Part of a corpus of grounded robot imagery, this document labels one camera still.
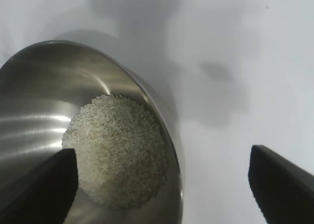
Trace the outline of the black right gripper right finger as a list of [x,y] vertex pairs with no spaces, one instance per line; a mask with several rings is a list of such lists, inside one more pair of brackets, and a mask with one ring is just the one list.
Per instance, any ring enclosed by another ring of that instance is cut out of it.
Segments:
[[263,145],[251,148],[248,181],[268,224],[314,222],[314,176]]

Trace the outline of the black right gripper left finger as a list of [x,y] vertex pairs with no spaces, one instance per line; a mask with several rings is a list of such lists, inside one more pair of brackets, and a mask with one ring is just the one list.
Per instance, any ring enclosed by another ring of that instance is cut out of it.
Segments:
[[74,149],[62,149],[0,191],[2,224],[61,224],[79,186]]

